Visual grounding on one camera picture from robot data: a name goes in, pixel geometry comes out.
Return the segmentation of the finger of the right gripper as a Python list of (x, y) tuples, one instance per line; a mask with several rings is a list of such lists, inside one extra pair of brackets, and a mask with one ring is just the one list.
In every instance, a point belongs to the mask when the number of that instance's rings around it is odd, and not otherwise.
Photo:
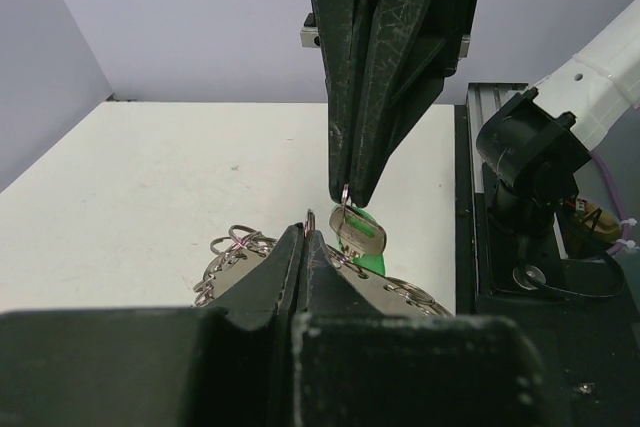
[(351, 184), (355, 138), (358, 56), (368, 0), (311, 0), (319, 34), (328, 97), (328, 188), (340, 202)]
[(391, 138), (389, 106), (431, 0), (379, 0), (371, 23), (350, 172), (354, 203), (370, 202)]

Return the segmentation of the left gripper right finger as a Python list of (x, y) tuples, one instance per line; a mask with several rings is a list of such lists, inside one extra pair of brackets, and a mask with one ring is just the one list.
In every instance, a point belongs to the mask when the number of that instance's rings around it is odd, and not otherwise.
[(358, 327), (389, 319), (333, 266), (319, 231), (294, 232), (301, 246), (295, 327)]

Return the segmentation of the round metal keyring disc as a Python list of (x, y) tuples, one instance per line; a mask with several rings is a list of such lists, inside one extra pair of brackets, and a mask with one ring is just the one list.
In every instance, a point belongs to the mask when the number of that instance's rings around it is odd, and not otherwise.
[[(211, 241), (214, 259), (195, 284), (194, 305), (205, 307), (221, 297), (264, 261), (276, 245), (274, 238), (242, 225), (233, 225), (228, 234)], [(369, 272), (361, 278), (349, 263), (342, 263), (337, 247), (328, 248), (331, 263), (374, 307), (387, 315), (441, 316), (451, 313), (429, 293), (414, 284), (387, 275)]]

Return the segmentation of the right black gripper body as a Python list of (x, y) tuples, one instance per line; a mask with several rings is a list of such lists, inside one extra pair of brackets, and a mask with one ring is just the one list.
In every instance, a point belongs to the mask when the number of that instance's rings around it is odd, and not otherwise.
[[(379, 0), (368, 0), (367, 14), (361, 27), (361, 53), (358, 56), (358, 82), (362, 82), (371, 23)], [(409, 57), (396, 82), (437, 81), (455, 74), (463, 41), (471, 33), (477, 0), (431, 0)], [(320, 49), (319, 34), (313, 46)]]

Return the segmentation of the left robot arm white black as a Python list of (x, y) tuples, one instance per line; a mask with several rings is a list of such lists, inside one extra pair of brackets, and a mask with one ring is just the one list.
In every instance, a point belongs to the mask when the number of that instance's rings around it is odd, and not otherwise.
[(465, 195), (487, 249), (460, 270), (458, 316), (394, 283), (386, 314), (334, 266), (322, 235), (289, 227), (221, 298), (235, 378), (255, 374), (267, 426), (635, 426), (639, 310), (607, 253), (564, 259), (552, 223), (589, 161), (584, 108), (514, 95), (475, 149), (492, 192)]

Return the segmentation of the green tag key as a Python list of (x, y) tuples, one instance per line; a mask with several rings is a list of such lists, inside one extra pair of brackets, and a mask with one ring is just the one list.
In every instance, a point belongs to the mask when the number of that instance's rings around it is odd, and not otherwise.
[(336, 235), (337, 256), (342, 263), (349, 263), (361, 278), (369, 272), (386, 275), (387, 233), (370, 214), (351, 203), (347, 184), (330, 214), (329, 227)]

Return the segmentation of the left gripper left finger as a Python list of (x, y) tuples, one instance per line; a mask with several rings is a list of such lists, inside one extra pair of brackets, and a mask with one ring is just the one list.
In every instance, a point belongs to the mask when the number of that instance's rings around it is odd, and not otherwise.
[(217, 398), (230, 426), (291, 426), (291, 322), (297, 310), (304, 233), (294, 224), (248, 275), (217, 301), (227, 310), (216, 338)]

